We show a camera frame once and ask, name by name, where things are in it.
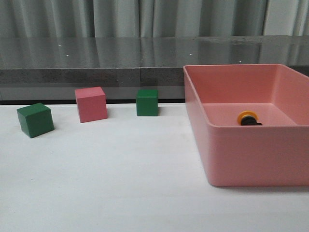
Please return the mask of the yellow push button switch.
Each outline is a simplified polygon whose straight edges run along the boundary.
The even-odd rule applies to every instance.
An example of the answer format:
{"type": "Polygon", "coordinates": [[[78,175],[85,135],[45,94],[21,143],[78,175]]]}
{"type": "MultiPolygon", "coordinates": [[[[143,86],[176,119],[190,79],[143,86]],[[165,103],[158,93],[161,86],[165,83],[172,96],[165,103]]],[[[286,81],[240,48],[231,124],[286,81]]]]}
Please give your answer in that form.
{"type": "Polygon", "coordinates": [[[253,111],[243,111],[238,115],[237,122],[241,126],[262,126],[258,122],[258,116],[253,111]]]}

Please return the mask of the green cube centre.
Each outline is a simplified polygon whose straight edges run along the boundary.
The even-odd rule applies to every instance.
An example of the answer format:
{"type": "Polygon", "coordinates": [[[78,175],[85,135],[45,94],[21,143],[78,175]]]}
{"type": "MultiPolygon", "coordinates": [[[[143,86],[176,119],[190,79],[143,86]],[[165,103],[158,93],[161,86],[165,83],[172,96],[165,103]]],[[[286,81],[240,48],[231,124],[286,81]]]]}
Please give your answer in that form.
{"type": "Polygon", "coordinates": [[[140,89],[136,96],[137,116],[158,116],[158,90],[140,89]]]}

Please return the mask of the green cube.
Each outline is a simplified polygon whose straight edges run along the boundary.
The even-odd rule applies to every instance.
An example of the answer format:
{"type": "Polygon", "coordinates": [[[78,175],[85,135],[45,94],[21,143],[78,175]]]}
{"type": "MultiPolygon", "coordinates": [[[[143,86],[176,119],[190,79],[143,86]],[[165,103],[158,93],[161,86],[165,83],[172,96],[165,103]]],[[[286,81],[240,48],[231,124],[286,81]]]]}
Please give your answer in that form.
{"type": "Polygon", "coordinates": [[[19,108],[17,115],[22,132],[30,138],[55,129],[51,109],[42,103],[19,108]]]}
{"type": "Polygon", "coordinates": [[[137,116],[158,116],[158,90],[140,89],[136,96],[137,116]]]}

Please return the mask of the pink cube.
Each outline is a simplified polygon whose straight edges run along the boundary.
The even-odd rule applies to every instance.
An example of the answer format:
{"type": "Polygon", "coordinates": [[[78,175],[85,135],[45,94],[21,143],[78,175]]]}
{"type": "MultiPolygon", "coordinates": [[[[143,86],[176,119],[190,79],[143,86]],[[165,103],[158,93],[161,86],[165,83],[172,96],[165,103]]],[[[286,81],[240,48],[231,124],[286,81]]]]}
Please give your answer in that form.
{"type": "Polygon", "coordinates": [[[108,118],[106,95],[101,87],[76,89],[74,92],[81,123],[108,118]]]}

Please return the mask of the green cube left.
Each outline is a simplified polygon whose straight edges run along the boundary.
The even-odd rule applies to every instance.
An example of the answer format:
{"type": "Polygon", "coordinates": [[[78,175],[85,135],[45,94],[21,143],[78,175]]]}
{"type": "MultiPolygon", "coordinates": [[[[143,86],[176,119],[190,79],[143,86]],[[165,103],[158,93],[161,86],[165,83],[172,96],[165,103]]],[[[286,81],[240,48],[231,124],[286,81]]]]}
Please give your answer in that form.
{"type": "Polygon", "coordinates": [[[55,129],[51,109],[42,103],[19,108],[17,115],[22,132],[30,138],[55,129]]]}

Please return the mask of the pink plastic bin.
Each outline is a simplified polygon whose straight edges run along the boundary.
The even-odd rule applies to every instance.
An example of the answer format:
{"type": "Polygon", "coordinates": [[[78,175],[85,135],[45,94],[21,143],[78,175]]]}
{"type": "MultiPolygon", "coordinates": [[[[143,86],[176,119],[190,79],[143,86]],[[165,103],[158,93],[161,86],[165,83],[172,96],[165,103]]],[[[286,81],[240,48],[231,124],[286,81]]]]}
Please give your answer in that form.
{"type": "Polygon", "coordinates": [[[309,79],[285,65],[186,65],[185,103],[214,186],[309,184],[309,79]],[[241,126],[253,111],[262,126],[241,126]]]}

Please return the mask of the dark glossy bench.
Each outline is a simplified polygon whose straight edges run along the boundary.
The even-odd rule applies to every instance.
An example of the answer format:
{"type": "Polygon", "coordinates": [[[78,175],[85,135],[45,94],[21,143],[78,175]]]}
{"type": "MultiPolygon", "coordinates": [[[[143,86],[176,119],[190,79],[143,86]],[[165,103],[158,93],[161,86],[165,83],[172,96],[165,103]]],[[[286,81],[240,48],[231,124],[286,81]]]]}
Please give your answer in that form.
{"type": "Polygon", "coordinates": [[[78,88],[133,103],[141,88],[184,101],[184,65],[287,65],[309,73],[308,36],[2,38],[1,104],[73,104],[78,88]]]}

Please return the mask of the grey curtain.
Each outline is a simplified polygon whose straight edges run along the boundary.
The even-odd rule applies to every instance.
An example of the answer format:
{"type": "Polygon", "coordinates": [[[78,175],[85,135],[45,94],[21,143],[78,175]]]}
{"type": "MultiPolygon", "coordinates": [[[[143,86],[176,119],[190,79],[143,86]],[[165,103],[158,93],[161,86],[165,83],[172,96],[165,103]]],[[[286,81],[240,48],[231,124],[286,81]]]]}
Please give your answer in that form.
{"type": "Polygon", "coordinates": [[[308,33],[306,0],[3,0],[0,3],[3,38],[308,33]]]}

